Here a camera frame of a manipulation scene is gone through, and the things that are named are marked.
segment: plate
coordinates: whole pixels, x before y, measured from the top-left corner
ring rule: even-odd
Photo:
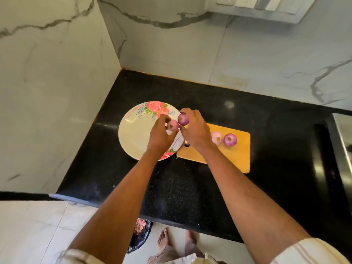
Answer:
[[[150,131],[155,121],[162,114],[169,115],[171,119],[177,120],[180,112],[167,103],[149,101],[133,107],[124,115],[119,126],[119,141],[122,149],[130,157],[140,160],[147,150]],[[176,153],[183,145],[183,141],[181,132],[178,132],[169,150],[162,155],[159,161]]]

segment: pink rose design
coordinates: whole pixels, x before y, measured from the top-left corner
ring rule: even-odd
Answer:
[[[160,160],[164,160],[169,156],[173,155],[175,152],[165,152],[165,154],[160,158]]]
[[[159,118],[161,114],[169,115],[170,110],[167,107],[163,107],[161,111],[156,113],[156,116]]]
[[[147,108],[149,108],[149,110],[152,112],[159,112],[163,107],[164,107],[163,102],[158,102],[158,101],[147,102]]]

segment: person's right hand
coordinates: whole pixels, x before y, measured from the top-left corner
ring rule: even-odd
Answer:
[[[190,108],[183,108],[180,112],[185,113],[189,121],[187,129],[181,125],[179,127],[185,140],[198,152],[206,148],[213,148],[215,144],[212,141],[212,134],[200,112]]]

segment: marble wall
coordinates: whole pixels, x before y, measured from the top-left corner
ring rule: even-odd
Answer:
[[[0,191],[56,191],[119,71],[96,0],[0,0]]]
[[[297,25],[207,12],[207,0],[98,0],[121,66],[352,110],[352,0]]]

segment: white tile floor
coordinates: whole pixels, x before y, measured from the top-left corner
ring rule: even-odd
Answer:
[[[96,208],[65,201],[0,201],[0,263],[48,264],[66,249]],[[127,254],[124,264],[146,263],[157,251],[156,240],[165,225],[154,223],[147,242]],[[169,227],[174,247],[184,255],[184,230]],[[244,244],[201,234],[203,252],[228,264],[253,264]]]

